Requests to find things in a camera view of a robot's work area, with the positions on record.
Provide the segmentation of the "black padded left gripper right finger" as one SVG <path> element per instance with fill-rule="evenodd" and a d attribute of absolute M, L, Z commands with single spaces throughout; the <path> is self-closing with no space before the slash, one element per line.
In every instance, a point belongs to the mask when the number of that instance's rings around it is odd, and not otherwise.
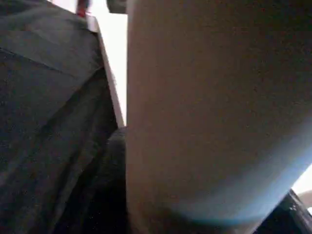
<path fill-rule="evenodd" d="M 256 234 L 310 234 L 312 215 L 298 195 L 290 190 L 256 229 Z"/>

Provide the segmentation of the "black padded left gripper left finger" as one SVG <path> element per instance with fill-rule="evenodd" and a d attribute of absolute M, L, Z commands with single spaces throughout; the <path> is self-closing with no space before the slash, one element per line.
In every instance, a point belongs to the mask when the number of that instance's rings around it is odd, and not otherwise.
<path fill-rule="evenodd" d="M 126 234 L 125 132 L 115 130 L 78 179 L 55 234 Z"/>

